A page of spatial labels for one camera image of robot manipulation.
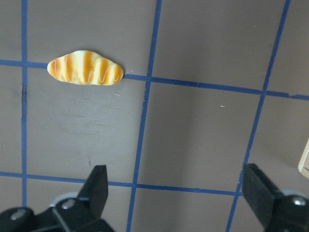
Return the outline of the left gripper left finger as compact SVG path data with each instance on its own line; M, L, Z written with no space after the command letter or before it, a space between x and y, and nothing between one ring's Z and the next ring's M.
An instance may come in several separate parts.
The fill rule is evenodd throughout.
M55 204L53 216L63 232L107 232L109 225L101 219L107 198L107 168L97 165L76 197Z

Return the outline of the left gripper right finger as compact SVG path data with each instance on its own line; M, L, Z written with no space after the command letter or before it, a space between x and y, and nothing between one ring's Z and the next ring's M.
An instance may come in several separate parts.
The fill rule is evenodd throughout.
M242 194L266 232L307 232L309 198L279 189L256 164L243 168Z

